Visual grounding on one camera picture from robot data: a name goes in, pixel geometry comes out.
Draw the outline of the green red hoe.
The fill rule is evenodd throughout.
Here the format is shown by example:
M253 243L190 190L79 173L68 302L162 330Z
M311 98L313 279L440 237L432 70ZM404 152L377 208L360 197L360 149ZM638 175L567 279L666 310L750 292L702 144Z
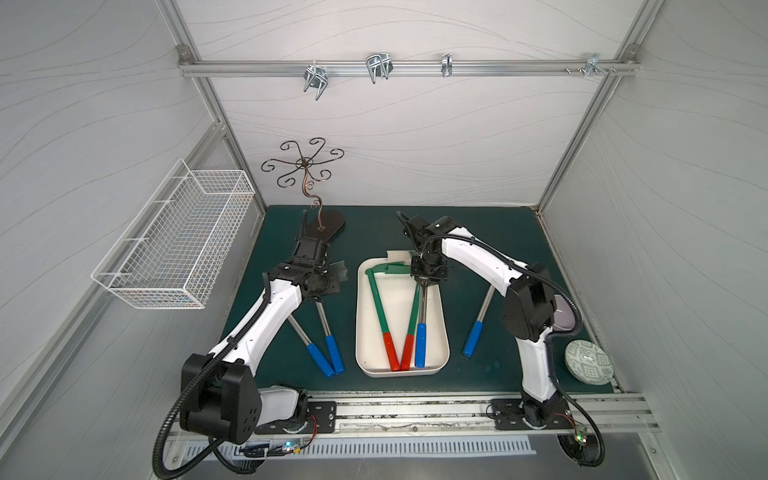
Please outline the green red hoe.
M392 372L397 372L400 370L400 361L397 356L397 352L395 350L394 342L391 336L388 320L386 317L386 313L384 311L382 299L380 290L378 288L378 284L376 281L376 275L378 273L383 274L390 274L393 272L393 268L395 266L401 266L401 263L385 263L385 264L379 264L374 267L371 267L365 271L365 275L369 282L369 287L371 290L371 295L374 303L374 308L376 311L379 327L381 330L381 335L383 339L383 344L387 356L387 360L389 363L390 370Z
M410 266L405 265L403 262L390 263L385 267L385 273L395 274L395 275L409 274ZM411 366L414 345L415 345L416 326L419 319L420 297L421 297L421 287L419 283L416 283L413 300L412 300L410 317L409 317L409 324L408 324L405 342L403 346L403 352L401 356L401 362L400 362L401 371L408 371Z

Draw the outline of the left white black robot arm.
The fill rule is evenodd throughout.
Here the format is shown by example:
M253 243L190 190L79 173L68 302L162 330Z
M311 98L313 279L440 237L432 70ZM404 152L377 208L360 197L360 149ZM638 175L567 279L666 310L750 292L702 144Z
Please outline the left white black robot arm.
M242 444L273 424L302 421L297 388L261 389L255 377L276 334L303 303L340 291L343 262L329 260L329 245L344 227L337 210L303 219L289 258L263 274L264 289L230 335L206 355L193 354L181 372L180 427Z

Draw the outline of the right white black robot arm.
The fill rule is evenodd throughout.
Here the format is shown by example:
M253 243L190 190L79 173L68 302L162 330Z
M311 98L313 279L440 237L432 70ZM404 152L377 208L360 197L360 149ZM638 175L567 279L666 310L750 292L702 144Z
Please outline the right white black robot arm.
M448 216L433 223L401 211L396 216L415 249L412 277L438 283L447 277L452 259L504 298L503 323L515 337L523 372L519 411L530 428L545 428L566 399L555 372L552 340L575 336L583 328L573 299L544 265L503 254Z

